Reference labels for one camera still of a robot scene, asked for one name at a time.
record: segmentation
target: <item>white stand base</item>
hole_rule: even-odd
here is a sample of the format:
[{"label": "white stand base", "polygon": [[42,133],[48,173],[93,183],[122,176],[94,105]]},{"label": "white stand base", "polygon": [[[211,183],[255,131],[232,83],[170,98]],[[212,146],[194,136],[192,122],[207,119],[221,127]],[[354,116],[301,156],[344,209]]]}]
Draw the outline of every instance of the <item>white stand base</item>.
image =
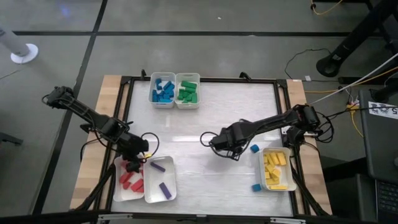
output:
[{"label": "white stand base", "polygon": [[29,48],[29,53],[23,57],[11,54],[11,60],[17,64],[25,64],[31,62],[39,54],[39,49],[34,44],[26,44]]}]

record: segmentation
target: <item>black frame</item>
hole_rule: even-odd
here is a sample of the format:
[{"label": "black frame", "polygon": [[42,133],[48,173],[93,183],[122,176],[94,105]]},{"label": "black frame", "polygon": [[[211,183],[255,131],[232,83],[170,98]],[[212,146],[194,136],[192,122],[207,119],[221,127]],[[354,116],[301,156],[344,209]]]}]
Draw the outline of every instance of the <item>black frame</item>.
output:
[{"label": "black frame", "polygon": [[[128,91],[127,91],[127,98],[126,98],[126,105],[124,107],[124,111],[123,111],[123,118],[122,120],[124,122],[127,122],[127,117],[129,114],[129,109],[130,109],[130,104],[131,104],[131,98],[132,98],[132,91],[134,88],[134,82],[135,81],[150,81],[150,77],[146,76],[146,73],[144,70],[142,70],[141,72],[141,76],[140,77],[130,77],[130,76],[122,76],[121,82],[120,82],[120,86],[119,86],[119,92],[118,92],[118,97],[116,100],[116,106],[115,106],[115,110],[114,110],[114,116],[118,117],[118,114],[120,112],[120,107],[121,107],[121,101],[123,98],[123,91],[126,87],[127,84],[129,84],[128,87]],[[245,73],[241,73],[240,78],[204,78],[201,77],[200,78],[201,82],[215,82],[215,83],[263,83],[263,84],[272,84],[274,87],[274,94],[275,94],[275,103],[276,103],[276,107],[277,107],[277,112],[278,114],[282,113],[282,105],[280,103],[280,95],[279,95],[279,88],[282,88],[282,91],[284,92],[284,101],[285,101],[285,105],[286,105],[286,109],[290,109],[291,105],[290,105],[290,98],[289,98],[289,92],[287,89],[287,82],[286,80],[275,80],[275,79],[252,79],[250,78],[247,74]],[[297,165],[297,172],[300,176],[300,178],[304,181],[304,175],[303,175],[303,170],[302,170],[302,164],[301,164],[301,160],[300,160],[300,153],[299,153],[299,149],[295,148],[294,149],[294,153],[297,153],[297,157],[295,157],[295,163]],[[105,152],[105,156],[104,156],[104,160],[103,160],[103,165],[102,165],[102,169],[101,169],[101,175],[99,178],[102,178],[103,174],[105,173],[106,169],[109,166],[109,158],[111,155],[111,145],[108,144],[107,148],[106,148],[106,152]],[[107,199],[106,199],[106,203],[105,203],[105,210],[111,210],[111,206],[112,206],[112,195],[114,192],[114,188],[115,188],[115,176],[112,175],[111,178],[111,182],[110,182],[110,186],[108,189],[108,194],[107,194]],[[98,196],[95,199],[94,202],[94,210],[98,210],[100,209],[100,201],[101,201],[101,196],[102,196],[102,190],[101,192],[98,194]],[[293,216],[295,217],[296,215],[299,214],[298,211],[298,207],[297,207],[297,199],[295,196],[295,191],[293,192],[289,192],[289,197],[290,197],[290,201],[291,201],[291,205],[292,205],[292,213]],[[310,213],[310,206],[307,202],[307,200],[305,199],[305,197],[302,195],[302,200],[303,200],[303,207],[304,207],[304,213],[305,215],[311,215]],[[134,213],[133,214],[134,217],[140,217],[140,218],[153,218],[154,214],[152,213]],[[195,220],[197,220],[197,216],[194,214],[191,215],[187,215],[187,214],[157,214],[158,217],[167,217],[169,219],[181,219],[182,220],[189,220],[194,218]],[[207,215],[205,217],[205,219],[212,217],[212,218],[233,218],[231,216],[227,216],[227,215]],[[255,219],[255,220],[267,220],[269,219],[269,217],[251,217],[251,216],[238,216],[235,218],[250,218],[250,219]]]}]

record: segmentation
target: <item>white plastic bin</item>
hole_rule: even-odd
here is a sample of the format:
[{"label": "white plastic bin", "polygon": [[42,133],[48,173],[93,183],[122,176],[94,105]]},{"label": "white plastic bin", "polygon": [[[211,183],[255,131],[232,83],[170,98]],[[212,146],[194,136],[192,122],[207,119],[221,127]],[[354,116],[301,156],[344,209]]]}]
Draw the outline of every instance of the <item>white plastic bin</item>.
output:
[{"label": "white plastic bin", "polygon": [[[114,160],[114,165],[116,167],[116,181],[115,181],[115,188],[114,188],[114,193],[113,193],[113,200],[115,202],[123,202],[126,200],[134,200],[134,199],[139,199],[144,196],[144,193],[139,193],[139,192],[133,192],[130,187],[127,190],[124,190],[122,185],[119,183],[120,176],[122,176],[124,173],[126,173],[126,170],[122,168],[122,157],[119,156]],[[143,179],[141,173],[139,174],[134,174],[132,177],[130,177],[129,181],[131,183],[135,183],[137,180]]]},{"label": "white plastic bin", "polygon": [[[176,76],[176,86],[175,86],[175,103],[179,109],[197,109],[200,103],[200,75],[197,73],[178,73]],[[197,84],[197,96],[198,103],[182,103],[182,100],[179,100],[178,90],[183,88],[181,86],[182,81],[188,81]]]},{"label": "white plastic bin", "polygon": [[[168,81],[171,81],[174,85],[174,97],[171,103],[158,103],[158,102],[152,102],[152,90],[156,90],[157,93],[160,93],[161,90],[156,89],[156,84],[155,81],[156,79],[161,78],[162,83],[160,85],[163,87],[166,85]],[[174,106],[174,99],[176,99],[176,92],[175,90],[177,89],[177,85],[175,84],[175,74],[172,72],[154,72],[152,75],[150,75],[150,85],[149,85],[149,96],[148,100],[149,103],[152,104],[154,108],[173,108]]]},{"label": "white plastic bin", "polygon": [[[165,172],[159,171],[155,167],[152,167],[150,162],[154,162],[163,167]],[[166,185],[171,194],[171,198],[168,200],[175,199],[177,196],[177,186],[175,183],[174,162],[171,156],[150,158],[144,164],[144,192],[145,201],[147,203],[167,201],[166,196],[159,187],[159,184],[161,183]]]},{"label": "white plastic bin", "polygon": [[285,155],[286,165],[285,166],[278,166],[276,165],[276,169],[280,170],[280,177],[279,177],[279,185],[286,185],[287,189],[284,191],[293,191],[296,190],[297,185],[293,181],[292,175],[292,168],[290,166],[290,149],[286,147],[272,147],[272,148],[264,148],[259,153],[259,162],[260,162],[260,176],[261,176],[261,185],[263,188],[271,190],[268,185],[266,184],[266,168],[264,166],[264,155],[266,153],[271,152],[283,152]]}]

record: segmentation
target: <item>gray floor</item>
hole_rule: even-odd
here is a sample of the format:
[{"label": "gray floor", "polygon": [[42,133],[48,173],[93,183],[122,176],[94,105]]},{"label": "gray floor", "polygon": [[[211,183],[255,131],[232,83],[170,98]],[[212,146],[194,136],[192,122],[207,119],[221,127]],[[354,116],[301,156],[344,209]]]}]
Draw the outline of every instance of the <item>gray floor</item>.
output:
[{"label": "gray floor", "polygon": [[[0,22],[12,30],[91,31],[100,0],[1,1]],[[327,9],[331,4],[318,4]],[[100,31],[261,31],[349,32],[366,15],[364,4],[343,4],[326,16],[315,16],[309,1],[108,1]],[[40,55],[28,65],[15,65],[0,46],[0,131],[24,140],[21,147],[3,144],[0,150],[0,216],[23,215],[32,210],[63,111],[44,106],[40,99],[55,85],[73,86],[82,66],[89,36],[23,36],[39,46]],[[97,36],[78,99],[95,106],[103,75],[139,75],[152,72],[197,72],[203,77],[237,77],[244,71],[253,78],[287,78],[284,68],[297,52],[308,48],[333,50],[342,37],[237,37],[237,36]],[[343,64],[340,76],[363,76],[391,53],[380,38],[370,38]],[[325,52],[298,56],[288,67],[293,78],[306,82],[306,90],[332,90],[336,78],[315,70]],[[353,88],[357,95],[359,88]],[[311,102],[322,94],[307,94]],[[343,110],[348,94],[317,104],[325,114]],[[355,114],[360,125],[359,114]],[[87,135],[74,116],[43,212],[69,208],[79,169],[79,153]],[[345,114],[333,122],[335,139],[319,143],[323,166],[364,155],[363,140]]]}]

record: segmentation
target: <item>white cable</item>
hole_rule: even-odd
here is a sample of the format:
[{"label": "white cable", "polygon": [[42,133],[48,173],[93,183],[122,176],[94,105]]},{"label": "white cable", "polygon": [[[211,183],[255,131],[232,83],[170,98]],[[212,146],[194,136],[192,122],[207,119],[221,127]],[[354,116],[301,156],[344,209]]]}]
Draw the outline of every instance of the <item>white cable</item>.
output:
[{"label": "white cable", "polygon": [[354,102],[353,96],[348,92],[348,90],[346,90],[346,92],[348,93],[349,97],[351,97],[351,101]]},{"label": "white cable", "polygon": [[388,81],[390,78],[392,78],[394,75],[397,75],[397,74],[398,74],[398,72],[395,73],[395,74],[393,74],[393,75],[391,75],[390,77],[388,77],[388,79],[386,79],[385,82],[384,82],[384,87],[386,87],[387,81]]},{"label": "white cable", "polygon": [[320,98],[319,100],[315,100],[314,102],[312,102],[312,103],[310,103],[310,104],[312,105],[312,104],[314,104],[314,103],[318,103],[319,101],[324,100],[324,99],[328,98],[329,96],[332,96],[332,95],[334,95],[334,94],[336,94],[336,93],[339,93],[339,92],[341,92],[341,91],[343,91],[343,90],[349,88],[350,86],[353,86],[353,85],[359,83],[360,81],[364,80],[364,79],[367,78],[368,76],[373,75],[373,73],[377,72],[380,68],[382,68],[383,66],[385,66],[387,63],[389,63],[392,59],[396,58],[397,56],[398,56],[398,53],[395,54],[394,56],[392,56],[389,60],[387,60],[386,62],[384,62],[382,65],[378,66],[375,70],[371,71],[371,73],[365,75],[364,77],[360,78],[359,80],[356,80],[355,82],[349,84],[348,86],[346,86],[346,87],[344,87],[344,88],[341,88],[341,89],[335,91],[334,93],[330,93],[329,95],[324,96],[324,97]]}]

